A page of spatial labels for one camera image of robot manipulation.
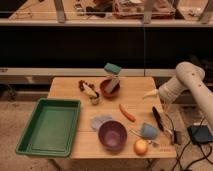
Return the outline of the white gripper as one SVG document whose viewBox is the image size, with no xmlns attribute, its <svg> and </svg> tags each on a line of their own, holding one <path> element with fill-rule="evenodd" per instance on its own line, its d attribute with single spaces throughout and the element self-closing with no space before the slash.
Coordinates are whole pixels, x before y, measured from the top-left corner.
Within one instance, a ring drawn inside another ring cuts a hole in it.
<svg viewBox="0 0 213 171">
<path fill-rule="evenodd" d="M 174 101 L 174 96 L 172 92 L 167 88 L 166 85 L 162 85 L 159 87 L 159 89 L 153 89 L 151 91 L 148 91 L 143 98 L 148 97 L 156 97 L 159 93 L 159 97 L 162 101 L 166 103 L 172 103 Z"/>
</svg>

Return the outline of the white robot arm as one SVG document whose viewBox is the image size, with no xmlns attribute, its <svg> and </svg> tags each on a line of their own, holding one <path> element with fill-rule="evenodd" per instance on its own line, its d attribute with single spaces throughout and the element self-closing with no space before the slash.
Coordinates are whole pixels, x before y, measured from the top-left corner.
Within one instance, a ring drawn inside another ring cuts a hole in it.
<svg viewBox="0 0 213 171">
<path fill-rule="evenodd" d="M 181 62 L 175 74 L 158 89 L 148 91 L 144 98 L 159 96 L 166 103 L 173 103 L 184 90 L 189 90 L 213 130 L 213 92 L 204 84 L 205 71 L 190 62 Z"/>
</svg>

